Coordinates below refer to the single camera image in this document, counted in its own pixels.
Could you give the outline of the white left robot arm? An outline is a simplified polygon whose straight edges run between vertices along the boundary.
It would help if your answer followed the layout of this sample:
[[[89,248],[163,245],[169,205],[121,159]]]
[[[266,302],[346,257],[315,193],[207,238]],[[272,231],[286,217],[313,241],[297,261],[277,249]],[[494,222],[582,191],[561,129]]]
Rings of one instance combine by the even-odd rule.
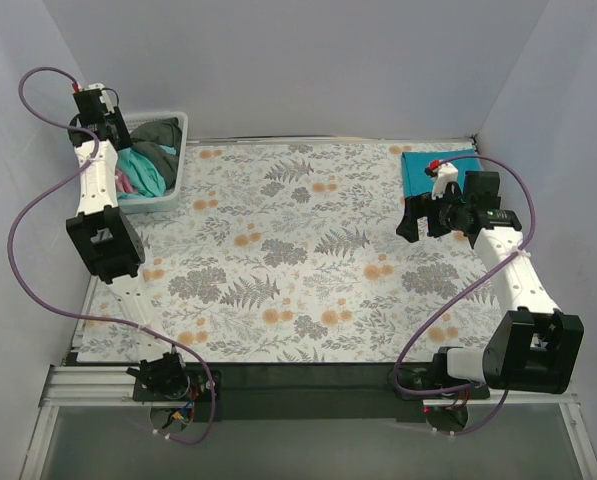
[[[122,319],[138,332],[163,334],[146,292],[142,241],[118,205],[116,167],[119,153],[132,145],[118,106],[104,85],[74,87],[78,114],[69,137],[83,168],[77,213],[66,221],[67,233],[88,271],[105,284]]]

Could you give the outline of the mint green t shirt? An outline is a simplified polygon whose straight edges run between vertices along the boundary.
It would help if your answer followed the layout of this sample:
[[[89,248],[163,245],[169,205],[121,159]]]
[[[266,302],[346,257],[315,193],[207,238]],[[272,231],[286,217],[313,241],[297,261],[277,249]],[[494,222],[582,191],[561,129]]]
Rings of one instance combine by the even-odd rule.
[[[159,197],[165,193],[163,178],[146,157],[134,152],[132,148],[120,150],[117,156],[116,168],[129,177],[138,190],[135,195]]]

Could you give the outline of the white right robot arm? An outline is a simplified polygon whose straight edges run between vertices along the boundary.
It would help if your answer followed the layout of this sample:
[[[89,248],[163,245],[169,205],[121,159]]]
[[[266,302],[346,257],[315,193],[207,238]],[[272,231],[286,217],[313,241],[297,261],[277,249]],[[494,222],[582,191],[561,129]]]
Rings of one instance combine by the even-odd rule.
[[[422,366],[422,377],[399,373],[411,395],[434,396],[458,388],[562,394],[573,373],[584,327],[549,296],[526,250],[517,215],[501,207],[496,172],[468,171],[458,178],[450,163],[433,162],[425,173],[430,191],[407,198],[396,232],[410,243],[419,239],[417,222],[439,238],[464,234],[487,270],[502,319],[482,348],[442,347]]]

